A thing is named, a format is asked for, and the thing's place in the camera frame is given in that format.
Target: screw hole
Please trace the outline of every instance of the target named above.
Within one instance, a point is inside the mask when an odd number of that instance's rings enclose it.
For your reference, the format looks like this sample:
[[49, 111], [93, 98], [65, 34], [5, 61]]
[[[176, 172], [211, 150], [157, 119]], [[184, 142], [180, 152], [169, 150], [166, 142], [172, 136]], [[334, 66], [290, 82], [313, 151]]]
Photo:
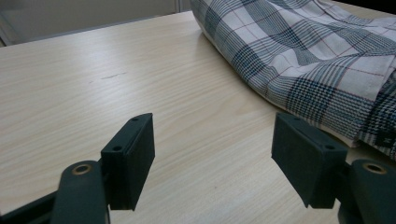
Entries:
[[326, 145], [325, 146], [327, 149], [329, 149], [329, 150], [333, 150], [333, 149], [335, 149], [335, 147], [334, 146], [330, 146], [330, 145]]
[[113, 147], [113, 151], [120, 151], [122, 150], [122, 147]]
[[89, 164], [81, 164], [79, 166], [76, 166], [72, 173], [73, 175], [85, 175], [91, 170], [91, 166]]
[[370, 171], [371, 173], [375, 173], [378, 175], [384, 175], [387, 173], [387, 170], [384, 167], [377, 165], [377, 164], [364, 163], [363, 167], [364, 167], [364, 169]]

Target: plaid cloth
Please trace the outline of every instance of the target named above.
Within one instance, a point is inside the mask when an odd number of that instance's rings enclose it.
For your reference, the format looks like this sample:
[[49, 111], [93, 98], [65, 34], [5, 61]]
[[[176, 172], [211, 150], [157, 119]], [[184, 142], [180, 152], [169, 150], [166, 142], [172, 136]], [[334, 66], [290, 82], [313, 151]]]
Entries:
[[396, 18], [318, 0], [191, 0], [205, 36], [263, 98], [396, 160]]

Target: light wood grain surface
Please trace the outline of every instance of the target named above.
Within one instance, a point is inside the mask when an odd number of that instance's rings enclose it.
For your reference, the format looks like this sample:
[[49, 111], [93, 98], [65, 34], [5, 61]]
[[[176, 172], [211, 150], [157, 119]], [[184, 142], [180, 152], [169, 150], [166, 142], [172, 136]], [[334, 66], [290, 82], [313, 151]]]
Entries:
[[[112, 223], [337, 223], [306, 209], [271, 160], [278, 109], [250, 89], [190, 12], [0, 49], [0, 211], [55, 191], [151, 112], [156, 158], [135, 212]], [[387, 161], [370, 148], [349, 161]]]

